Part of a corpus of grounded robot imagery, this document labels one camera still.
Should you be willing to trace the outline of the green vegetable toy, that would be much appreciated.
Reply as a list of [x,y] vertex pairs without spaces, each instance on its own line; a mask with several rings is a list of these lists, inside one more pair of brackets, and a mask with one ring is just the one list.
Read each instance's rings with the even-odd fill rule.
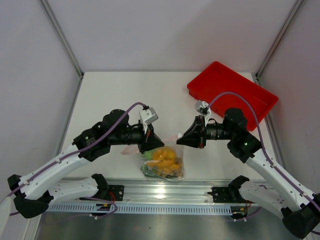
[[152,161],[152,160],[153,160],[153,153],[154,153],[154,150],[145,151],[145,152],[142,154],[142,158],[143,158],[145,161]]

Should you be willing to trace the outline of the yellow ginger toy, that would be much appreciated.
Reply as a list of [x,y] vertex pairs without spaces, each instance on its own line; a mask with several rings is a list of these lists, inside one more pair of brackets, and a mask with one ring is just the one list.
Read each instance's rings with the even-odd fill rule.
[[144,166],[148,173],[162,178],[179,178],[183,173],[183,160],[178,157],[174,148],[164,146],[153,152],[153,160],[146,161]]

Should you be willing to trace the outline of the clear pink zip top bag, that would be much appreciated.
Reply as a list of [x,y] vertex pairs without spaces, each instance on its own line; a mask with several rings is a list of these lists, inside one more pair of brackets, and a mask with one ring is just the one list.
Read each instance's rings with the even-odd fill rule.
[[177,140],[182,138],[178,133],[165,139],[164,146],[140,153],[137,146],[126,147],[121,154],[125,156],[139,155],[143,175],[147,179],[161,181],[180,181],[185,175],[184,146],[178,145]]

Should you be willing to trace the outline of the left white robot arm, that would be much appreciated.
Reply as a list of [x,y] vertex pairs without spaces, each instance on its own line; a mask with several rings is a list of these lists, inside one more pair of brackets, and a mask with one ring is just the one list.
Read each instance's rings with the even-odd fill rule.
[[24,218],[31,219],[59,202],[81,198],[107,200],[109,184],[102,174],[95,173],[80,181],[60,181],[108,154],[112,146],[136,145],[140,153],[163,147],[165,144],[152,125],[157,119],[152,107],[144,107],[139,112],[138,123],[130,125],[128,111],[112,110],[44,166],[27,175],[13,174],[7,179],[15,209]]

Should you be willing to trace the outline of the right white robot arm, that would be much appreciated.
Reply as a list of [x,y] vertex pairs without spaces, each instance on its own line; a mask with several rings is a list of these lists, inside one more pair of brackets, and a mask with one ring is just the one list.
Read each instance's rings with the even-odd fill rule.
[[191,127],[178,138],[178,145],[203,149],[208,140],[227,140],[229,152],[261,175],[272,191],[238,176],[230,184],[228,196],[258,204],[281,219],[295,237],[304,239],[320,223],[320,195],[303,186],[269,154],[261,140],[247,130],[247,119],[239,108],[225,111],[222,123],[208,123],[203,115],[195,117]]

